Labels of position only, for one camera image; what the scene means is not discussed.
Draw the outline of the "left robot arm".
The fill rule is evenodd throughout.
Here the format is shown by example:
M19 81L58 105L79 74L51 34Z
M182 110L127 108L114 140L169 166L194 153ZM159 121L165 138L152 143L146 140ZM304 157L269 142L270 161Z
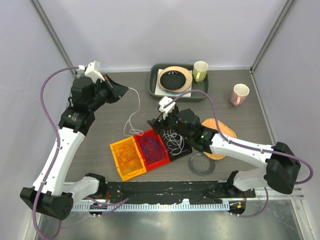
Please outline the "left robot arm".
M119 101L128 87L114 82L108 75L93 81L88 76L74 79L69 105L58 123L58 135L49 158L32 187L24 187L20 198L37 213L64 220L74 204L92 196L100 200L107 192L104 176L88 173L65 187L65 178L74 155L95 121L95 111L104 104Z

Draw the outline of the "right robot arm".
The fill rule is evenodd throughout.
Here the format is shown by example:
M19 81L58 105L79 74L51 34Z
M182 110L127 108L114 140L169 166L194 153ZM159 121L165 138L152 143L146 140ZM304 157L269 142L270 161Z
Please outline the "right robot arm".
M225 186L230 197L236 198L254 188L270 187L286 195L293 192L301 164L283 142L259 145L226 136L202 125L191 109L173 110L167 116L160 114L147 123L157 134L164 130L174 131L199 152L225 155L255 166L253 170L235 170L230 174Z

